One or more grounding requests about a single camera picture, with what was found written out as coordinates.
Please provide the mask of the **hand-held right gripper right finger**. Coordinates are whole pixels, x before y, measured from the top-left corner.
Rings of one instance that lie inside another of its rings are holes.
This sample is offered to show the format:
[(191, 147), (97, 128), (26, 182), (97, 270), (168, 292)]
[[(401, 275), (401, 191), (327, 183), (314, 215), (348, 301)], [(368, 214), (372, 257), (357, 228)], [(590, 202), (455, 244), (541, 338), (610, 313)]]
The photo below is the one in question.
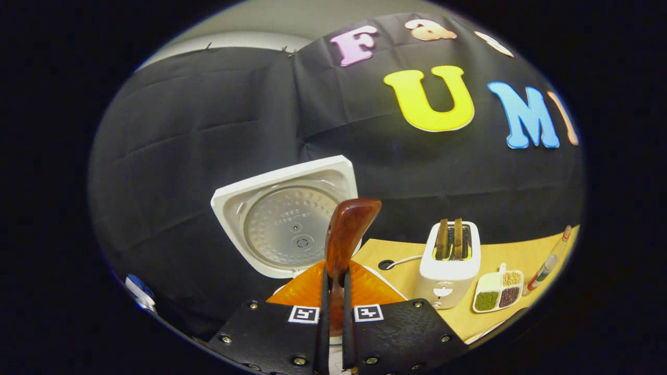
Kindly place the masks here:
[(352, 302), (352, 270), (344, 275), (341, 366), (352, 374), (425, 374), (464, 356), (469, 345), (425, 299), (391, 304)]

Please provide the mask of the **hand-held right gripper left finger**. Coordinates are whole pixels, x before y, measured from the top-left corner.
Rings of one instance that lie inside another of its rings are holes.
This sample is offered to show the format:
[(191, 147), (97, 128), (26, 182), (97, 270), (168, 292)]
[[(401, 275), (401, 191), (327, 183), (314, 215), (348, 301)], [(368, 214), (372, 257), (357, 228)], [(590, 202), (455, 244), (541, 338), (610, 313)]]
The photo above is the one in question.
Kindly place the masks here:
[(214, 352), (264, 374), (329, 374), (329, 280), (320, 261), (298, 277), (314, 298), (292, 304), (251, 299), (208, 342)]

